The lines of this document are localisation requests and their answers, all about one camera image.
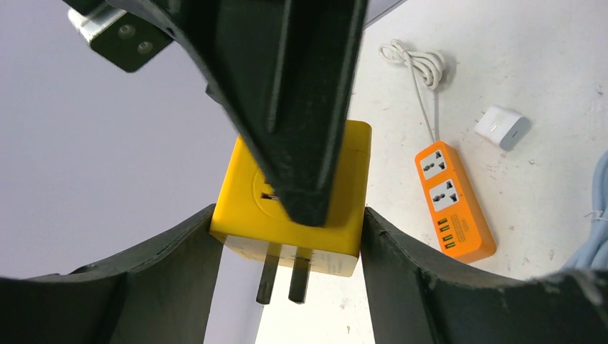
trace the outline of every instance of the plug prong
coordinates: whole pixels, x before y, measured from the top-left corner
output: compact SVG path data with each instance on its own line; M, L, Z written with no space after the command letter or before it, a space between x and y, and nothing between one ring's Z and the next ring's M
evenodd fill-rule
M299 305L304 303L309 274L310 260L296 257L293 262L293 273L291 274L291 284L289 286L289 300Z
M260 278L260 286L257 288L257 297L255 298L257 303L261 305L270 304L278 266L279 257L267 254L262 269L262 277Z

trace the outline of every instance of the orange power strip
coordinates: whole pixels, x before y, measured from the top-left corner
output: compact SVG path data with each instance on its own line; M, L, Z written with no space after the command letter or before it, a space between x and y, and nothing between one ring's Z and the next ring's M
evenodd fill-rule
M441 251L463 263L496 252L496 243L458 152L442 141L416 156Z

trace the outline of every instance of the white charger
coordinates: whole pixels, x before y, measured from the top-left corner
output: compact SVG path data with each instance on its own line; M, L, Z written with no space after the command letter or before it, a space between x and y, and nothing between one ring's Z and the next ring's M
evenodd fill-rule
M531 126L528 118L493 105L477 123L475 132L503 150L510 151Z

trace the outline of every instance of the yellow plug adapter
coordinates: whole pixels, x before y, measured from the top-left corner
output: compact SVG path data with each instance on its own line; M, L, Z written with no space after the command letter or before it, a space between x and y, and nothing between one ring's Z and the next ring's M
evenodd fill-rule
M242 257L265 262L257 301L270 302L277 266L293 267L290 300L303 303L309 271L351 276L359 257L371 127L346 122L327 222L290 220L241 138L232 152L210 233Z

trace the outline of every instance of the universal socket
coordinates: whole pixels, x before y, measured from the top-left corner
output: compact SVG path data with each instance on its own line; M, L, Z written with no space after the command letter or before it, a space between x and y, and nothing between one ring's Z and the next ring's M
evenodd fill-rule
M445 171L445 157L441 150L436 150L433 154L428 155L420 161L420 168L425 180L435 177L437 174Z
M441 184L429 190L433 209L439 212L446 209L448 206L453 206L458 203L458 192L454 186L454 181L448 179Z

